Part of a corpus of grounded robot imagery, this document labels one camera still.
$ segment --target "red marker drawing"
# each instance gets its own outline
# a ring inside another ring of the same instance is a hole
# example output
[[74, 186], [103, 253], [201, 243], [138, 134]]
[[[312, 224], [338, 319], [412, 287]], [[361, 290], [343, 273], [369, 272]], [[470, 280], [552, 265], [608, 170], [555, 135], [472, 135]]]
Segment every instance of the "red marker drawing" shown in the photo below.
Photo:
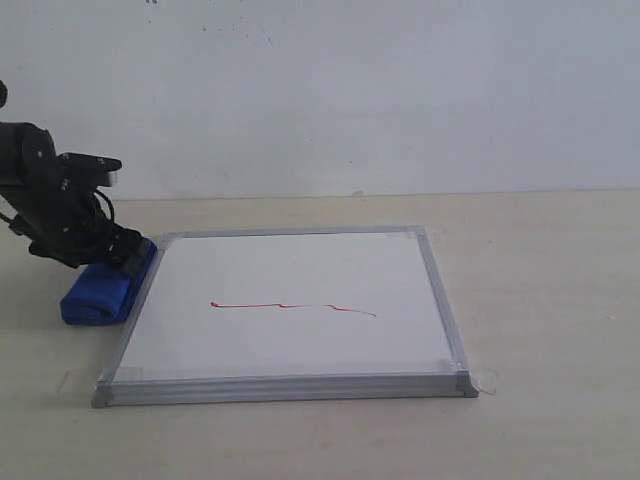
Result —
[[278, 308], [309, 308], [309, 307], [328, 307], [333, 308], [339, 312], [351, 312], [351, 313], [361, 313], [363, 315], [369, 315], [373, 318], [378, 318], [375, 313], [364, 312], [362, 310], [354, 310], [353, 308], [345, 308], [345, 307], [336, 307], [335, 305], [326, 304], [326, 305], [285, 305], [284, 303], [257, 303], [257, 304], [248, 304], [248, 305], [221, 305], [220, 303], [211, 302], [211, 306], [215, 308], [263, 308], [263, 307], [278, 307]]

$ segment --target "wooden table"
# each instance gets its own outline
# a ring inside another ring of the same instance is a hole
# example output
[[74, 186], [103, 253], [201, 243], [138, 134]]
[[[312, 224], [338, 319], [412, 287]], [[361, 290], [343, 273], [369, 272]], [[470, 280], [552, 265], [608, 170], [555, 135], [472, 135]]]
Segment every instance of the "wooden table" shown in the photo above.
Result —
[[640, 192], [118, 202], [165, 231], [424, 224], [496, 395], [92, 410], [120, 327], [0, 230], [0, 478], [640, 478]]

